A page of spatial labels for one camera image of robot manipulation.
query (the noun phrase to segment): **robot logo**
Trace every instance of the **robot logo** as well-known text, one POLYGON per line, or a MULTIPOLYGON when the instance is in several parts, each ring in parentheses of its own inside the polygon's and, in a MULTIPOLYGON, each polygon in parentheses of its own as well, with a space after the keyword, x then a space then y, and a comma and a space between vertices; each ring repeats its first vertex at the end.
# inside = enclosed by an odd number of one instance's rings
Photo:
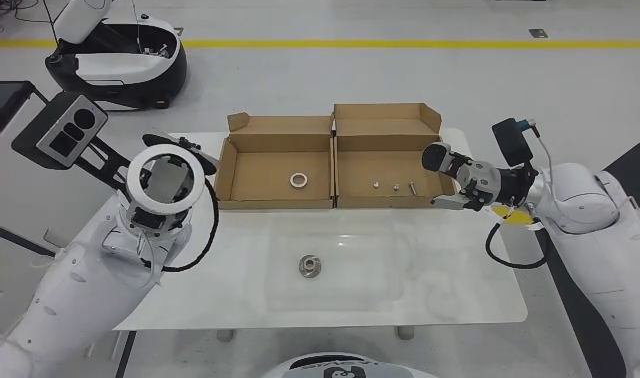
POLYGON ((341 367, 330 367, 324 370, 324 378, 367 378, 367 374, 361 367, 351 367, 350 371, 341 367))

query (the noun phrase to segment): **metal nut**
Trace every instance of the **metal nut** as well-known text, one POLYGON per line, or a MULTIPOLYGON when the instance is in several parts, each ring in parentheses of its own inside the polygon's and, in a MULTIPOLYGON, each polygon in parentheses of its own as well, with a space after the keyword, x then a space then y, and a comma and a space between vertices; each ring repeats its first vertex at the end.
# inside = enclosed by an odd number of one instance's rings
POLYGON ((315 278, 320 274, 322 270, 322 263, 320 259, 314 255, 307 255, 300 259, 298 263, 298 269, 300 274, 305 278, 315 278))

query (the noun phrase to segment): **yellow floor line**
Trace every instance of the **yellow floor line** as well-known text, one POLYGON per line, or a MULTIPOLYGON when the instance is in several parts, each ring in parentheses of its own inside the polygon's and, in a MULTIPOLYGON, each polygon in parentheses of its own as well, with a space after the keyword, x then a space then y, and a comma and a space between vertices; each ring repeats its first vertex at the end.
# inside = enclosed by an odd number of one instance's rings
MULTIPOLYGON (((640 49, 629 40, 185 39, 191 49, 640 49)), ((0 48, 53 48, 51 39, 0 39, 0 48)))

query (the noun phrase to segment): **cardboard tray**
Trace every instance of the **cardboard tray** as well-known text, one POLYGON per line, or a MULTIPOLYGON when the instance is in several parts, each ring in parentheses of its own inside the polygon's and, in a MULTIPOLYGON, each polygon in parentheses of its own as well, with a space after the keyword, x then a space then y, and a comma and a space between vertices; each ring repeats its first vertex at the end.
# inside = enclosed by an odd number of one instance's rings
POLYGON ((422 168, 423 150, 441 140, 442 117, 426 104, 337 104, 334 118, 338 208, 431 207, 455 193, 451 178, 422 168))
POLYGON ((334 204, 332 117, 227 117, 216 194, 222 210, 329 209, 334 204), (290 177, 307 175, 304 188, 290 177))

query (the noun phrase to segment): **gray floor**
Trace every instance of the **gray floor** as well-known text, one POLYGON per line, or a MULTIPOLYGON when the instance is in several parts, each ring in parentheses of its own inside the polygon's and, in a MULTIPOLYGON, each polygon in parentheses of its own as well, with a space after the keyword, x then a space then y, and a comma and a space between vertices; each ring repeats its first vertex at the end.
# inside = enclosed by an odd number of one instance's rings
MULTIPOLYGON (((66 1, 49 4, 57 13, 66 1)), ((130 1, 119 0, 112 15, 130 16, 130 1)), ((637 0, 135 1, 139 13, 184 27, 187 39, 526 40, 529 28, 543 28, 551 39, 640 38, 637 0)), ((45 17, 40 7, 21 16, 45 17)), ((0 39, 50 36, 46 24, 10 16, 0 24, 5 27, 0 39)), ((0 79, 28 79, 52 96, 57 87, 43 67, 48 53, 0 49, 0 79)), ((220 131, 227 114, 243 110, 326 115, 333 103, 418 101, 443 114, 445 125, 462 129, 476 158, 496 165, 503 160, 491 125, 511 116, 538 120, 556 162, 575 161, 594 170, 638 141, 638 50, 190 48, 188 58, 188 85, 174 107, 111 114, 104 139, 128 153, 135 146, 125 143, 150 128, 220 131)), ((540 149, 532 147, 535 161, 546 165, 540 149)), ((72 185, 64 176, 47 184, 72 185)), ((81 224, 101 199, 65 212, 81 224)), ((34 205, 60 200, 55 194, 29 199, 34 205)), ((34 224, 34 230, 43 227, 34 224)), ((521 227, 505 227, 503 238, 512 259, 540 256, 533 234, 521 227)), ((478 246, 483 241, 478 238, 478 246)), ((15 279, 30 271, 25 270, 29 256, 9 254, 7 245, 0 245, 0 290, 12 294, 0 297, 0 326, 6 327, 20 312, 15 304, 30 299, 41 272, 15 279), (15 303, 8 305, 8 299, 15 303)), ((126 377, 259 377, 285 359, 324 350, 361 353, 443 378, 589 377, 547 268, 517 272, 517 278, 529 309, 521 324, 419 327, 409 342, 398 340, 390 327, 245 330, 229 344, 217 342, 212 331, 141 332, 126 377)), ((115 335, 108 335, 91 357, 71 361, 61 376, 113 377, 114 341, 115 335)))

